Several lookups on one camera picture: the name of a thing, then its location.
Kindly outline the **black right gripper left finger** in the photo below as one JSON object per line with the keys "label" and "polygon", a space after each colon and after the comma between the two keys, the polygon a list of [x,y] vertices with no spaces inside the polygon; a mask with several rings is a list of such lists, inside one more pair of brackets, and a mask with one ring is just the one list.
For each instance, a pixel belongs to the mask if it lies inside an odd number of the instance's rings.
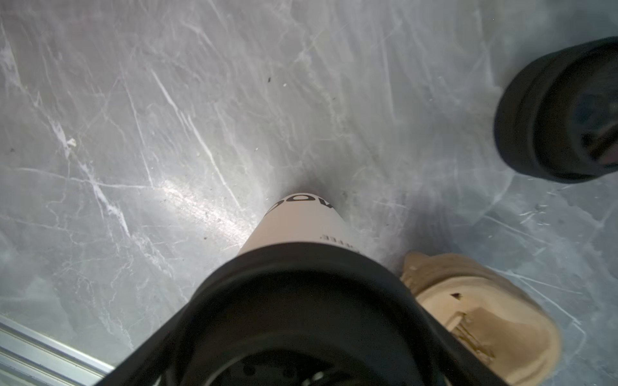
{"label": "black right gripper left finger", "polygon": [[153,385],[172,361],[176,330],[184,311],[184,308],[178,311],[96,386]]}

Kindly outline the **black plastic cup lid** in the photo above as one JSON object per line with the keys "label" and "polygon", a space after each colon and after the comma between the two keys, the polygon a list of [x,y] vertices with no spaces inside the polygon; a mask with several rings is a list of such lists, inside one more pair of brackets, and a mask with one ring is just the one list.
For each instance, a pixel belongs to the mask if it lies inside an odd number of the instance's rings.
{"label": "black plastic cup lid", "polygon": [[172,377],[214,382],[252,355],[305,355],[374,385],[441,385],[431,332],[404,285],[326,244],[257,249],[217,270],[188,307]]}

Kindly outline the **white paper cup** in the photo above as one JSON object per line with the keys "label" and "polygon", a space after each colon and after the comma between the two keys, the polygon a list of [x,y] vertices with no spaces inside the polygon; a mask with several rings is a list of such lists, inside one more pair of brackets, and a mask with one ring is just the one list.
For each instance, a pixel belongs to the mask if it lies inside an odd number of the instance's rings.
{"label": "white paper cup", "polygon": [[324,198],[296,193],[277,201],[238,252],[294,242],[333,244],[362,253],[352,228]]}

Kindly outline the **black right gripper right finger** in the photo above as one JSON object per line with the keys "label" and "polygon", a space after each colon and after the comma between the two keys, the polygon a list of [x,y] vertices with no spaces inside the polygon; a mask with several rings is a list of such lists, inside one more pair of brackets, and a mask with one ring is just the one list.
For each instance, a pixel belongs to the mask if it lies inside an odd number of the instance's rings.
{"label": "black right gripper right finger", "polygon": [[424,315],[434,336],[439,369],[450,385],[508,385],[500,376],[476,358],[470,350],[466,349],[427,311],[424,312]]}

